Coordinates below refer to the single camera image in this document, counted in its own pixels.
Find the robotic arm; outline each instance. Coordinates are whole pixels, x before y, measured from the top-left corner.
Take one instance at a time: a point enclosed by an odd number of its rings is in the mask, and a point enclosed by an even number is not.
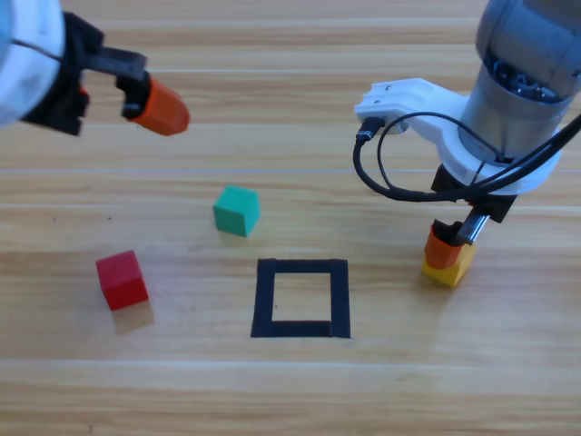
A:
[[[519,195],[551,175],[560,149],[581,130],[577,118],[558,131],[581,90],[581,2],[490,0],[476,47],[482,66],[470,96],[408,79],[374,84],[355,106],[363,125],[354,163],[371,189],[411,202],[437,201],[449,193],[447,201],[472,206],[463,223],[435,221],[426,244],[422,270],[451,286],[468,269],[486,222],[502,223]],[[403,193],[383,173],[392,188],[386,189],[365,174],[360,149],[384,127],[381,169],[386,134],[411,127],[436,145],[441,166],[431,189],[439,195]]]
[[[145,69],[141,54],[104,45],[104,34],[64,13],[59,0],[0,0],[0,127],[23,121],[78,135],[90,102],[85,70],[116,77],[122,116],[157,134],[187,130],[180,96]]]

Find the black cable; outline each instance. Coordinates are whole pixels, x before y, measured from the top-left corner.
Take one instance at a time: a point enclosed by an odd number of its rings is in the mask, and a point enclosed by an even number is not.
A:
[[[383,143],[383,139],[387,132],[395,125],[401,123],[402,121],[411,118],[413,116],[423,116],[432,115],[433,113],[415,113],[402,115],[400,118],[396,119],[394,122],[389,124],[383,135],[381,136],[380,143]],[[458,200],[464,200],[467,198],[476,198],[479,196],[486,195],[488,193],[493,193],[500,189],[503,189],[512,183],[520,180],[521,178],[533,173],[540,166],[545,164],[551,157],[558,153],[563,147],[565,147],[571,139],[581,131],[581,115],[579,115],[575,120],[573,120],[568,126],[566,126],[561,132],[550,138],[544,144],[540,145],[536,150],[520,159],[519,161],[511,164],[509,167],[505,168],[503,171],[488,177],[487,179],[480,181],[478,183],[471,184],[470,186],[455,189],[452,191],[446,191],[443,193],[424,193],[418,191],[410,191],[402,188],[398,188],[393,184],[389,183],[390,188],[385,188],[380,184],[376,183],[371,179],[361,165],[361,148],[367,142],[366,138],[358,137],[353,150],[353,163],[355,165],[355,170],[358,176],[361,178],[363,183],[365,183],[369,188],[371,188],[376,193],[380,193],[392,200],[403,201],[403,202],[413,202],[413,203],[434,203],[434,202],[455,202]],[[382,176],[387,179],[385,174],[385,169],[380,162],[380,170]],[[502,180],[497,180],[499,177],[513,172]]]

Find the cube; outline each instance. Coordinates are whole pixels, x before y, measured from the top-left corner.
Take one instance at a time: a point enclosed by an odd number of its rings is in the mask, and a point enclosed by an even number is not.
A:
[[[111,311],[149,299],[135,252],[119,253],[97,261],[103,295]]]
[[[218,230],[247,237],[261,217],[259,195],[239,186],[226,186],[213,206]]]

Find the black square outline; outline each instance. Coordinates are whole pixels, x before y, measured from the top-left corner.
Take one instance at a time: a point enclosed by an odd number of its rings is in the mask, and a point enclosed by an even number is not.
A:
[[[274,279],[277,273],[330,274],[330,321],[273,321]],[[350,339],[347,261],[259,259],[251,337]]]

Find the table surface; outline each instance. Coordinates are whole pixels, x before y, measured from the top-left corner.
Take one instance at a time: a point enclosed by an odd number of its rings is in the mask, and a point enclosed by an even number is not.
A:
[[[80,138],[2,132],[0,434],[581,434],[579,142],[487,225],[456,290],[420,267],[433,220],[468,207],[391,202],[352,170],[370,84],[470,92],[485,1],[63,6],[145,53],[192,125],[127,124],[113,79],[89,74]],[[420,190],[438,167],[414,132],[385,161]],[[214,227],[229,183],[261,197],[249,238]],[[111,313],[95,261],[127,250],[151,300]],[[260,258],[348,260],[352,338],[252,339]],[[275,320],[329,319],[329,278],[277,276],[275,305]]]

